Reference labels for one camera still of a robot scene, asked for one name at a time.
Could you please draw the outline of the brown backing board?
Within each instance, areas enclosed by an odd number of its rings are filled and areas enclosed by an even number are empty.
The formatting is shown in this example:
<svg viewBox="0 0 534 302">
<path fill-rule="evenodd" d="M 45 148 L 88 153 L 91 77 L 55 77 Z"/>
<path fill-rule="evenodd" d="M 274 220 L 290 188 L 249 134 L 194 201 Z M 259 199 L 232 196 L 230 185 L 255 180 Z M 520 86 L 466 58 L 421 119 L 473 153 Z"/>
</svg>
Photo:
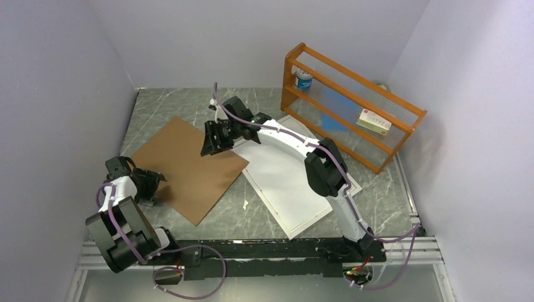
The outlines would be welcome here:
<svg viewBox="0 0 534 302">
<path fill-rule="evenodd" d="M 131 156 L 138 167 L 164 175 L 157 196 L 195 226 L 249 163 L 232 151 L 202 157 L 203 141 L 201 130 L 175 116 Z"/>
</svg>

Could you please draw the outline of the red autumn photo print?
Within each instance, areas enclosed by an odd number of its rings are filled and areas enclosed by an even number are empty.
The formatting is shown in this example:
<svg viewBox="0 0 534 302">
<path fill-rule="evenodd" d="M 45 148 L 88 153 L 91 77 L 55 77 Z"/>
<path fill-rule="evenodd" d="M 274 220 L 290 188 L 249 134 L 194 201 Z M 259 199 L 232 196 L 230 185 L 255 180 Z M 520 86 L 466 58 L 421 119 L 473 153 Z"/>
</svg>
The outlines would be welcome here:
<svg viewBox="0 0 534 302">
<path fill-rule="evenodd" d="M 347 201 L 342 189 L 336 197 L 323 197 L 312 190 L 305 171 L 305 155 L 288 154 L 270 138 L 260 144 L 242 139 L 232 150 L 249 162 L 244 175 L 288 239 L 330 212 L 337 218 L 342 236 L 358 241 L 365 235 L 365 223 L 357 223 L 351 210 L 355 202 Z"/>
</svg>

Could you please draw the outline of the white picture frame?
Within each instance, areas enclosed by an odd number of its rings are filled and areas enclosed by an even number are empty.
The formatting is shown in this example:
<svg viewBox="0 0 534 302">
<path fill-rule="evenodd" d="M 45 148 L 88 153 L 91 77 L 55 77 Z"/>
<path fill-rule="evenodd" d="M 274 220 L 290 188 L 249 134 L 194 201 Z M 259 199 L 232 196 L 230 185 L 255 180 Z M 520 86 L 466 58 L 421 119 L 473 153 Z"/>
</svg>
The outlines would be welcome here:
<svg viewBox="0 0 534 302">
<path fill-rule="evenodd" d="M 260 199 L 293 239 L 332 212 L 329 201 L 315 193 L 308 183 L 304 159 L 317 144 L 313 133 L 301 122 L 286 116 L 265 129 L 263 142 L 240 139 L 233 152 L 249 163 L 243 173 Z"/>
</svg>

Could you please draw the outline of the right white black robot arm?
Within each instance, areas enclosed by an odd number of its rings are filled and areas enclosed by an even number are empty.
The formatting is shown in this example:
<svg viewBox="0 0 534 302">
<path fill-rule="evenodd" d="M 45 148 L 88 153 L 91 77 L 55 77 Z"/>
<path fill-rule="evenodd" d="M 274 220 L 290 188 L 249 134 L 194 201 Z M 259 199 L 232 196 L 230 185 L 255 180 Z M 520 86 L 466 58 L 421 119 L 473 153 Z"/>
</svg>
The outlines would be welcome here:
<svg viewBox="0 0 534 302">
<path fill-rule="evenodd" d="M 209 107 L 225 116 L 205 122 L 202 157 L 231 150 L 240 138 L 292 156 L 304 165 L 311 190 L 326 198 L 336 214 L 348 257 L 361 261 L 370 253 L 373 233 L 357 212 L 349 192 L 352 185 L 347 166 L 333 140 L 306 137 L 282 126 L 269 115 L 254 115 L 236 96 L 222 102 L 213 95 Z"/>
</svg>

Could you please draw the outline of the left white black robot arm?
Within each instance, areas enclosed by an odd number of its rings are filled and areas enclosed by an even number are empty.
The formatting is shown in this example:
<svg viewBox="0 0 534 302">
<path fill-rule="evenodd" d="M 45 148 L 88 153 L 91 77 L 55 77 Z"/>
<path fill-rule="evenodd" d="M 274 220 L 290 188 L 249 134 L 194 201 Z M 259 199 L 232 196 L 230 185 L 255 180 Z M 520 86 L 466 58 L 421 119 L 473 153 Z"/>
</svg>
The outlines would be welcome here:
<svg viewBox="0 0 534 302">
<path fill-rule="evenodd" d="M 96 193 L 98 212 L 85 224 L 107 266 L 119 273 L 153 258 L 175 263 L 180 247 L 171 232 L 153 227 L 139 207 L 160 202 L 156 191 L 165 176 L 137 167 L 125 156 L 113 157 L 105 166 L 108 173 Z"/>
</svg>

